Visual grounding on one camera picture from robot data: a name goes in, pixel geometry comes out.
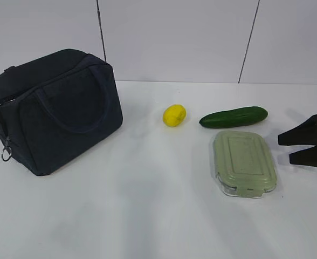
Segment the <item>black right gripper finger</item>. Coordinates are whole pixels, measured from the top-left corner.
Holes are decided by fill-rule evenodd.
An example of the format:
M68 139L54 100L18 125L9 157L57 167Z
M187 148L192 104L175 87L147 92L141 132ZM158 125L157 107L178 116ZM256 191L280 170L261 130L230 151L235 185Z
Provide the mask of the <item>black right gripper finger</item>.
M292 165L317 167L317 146L291 153L289 159Z
M280 146L314 145L317 146L317 114L299 126L278 135Z

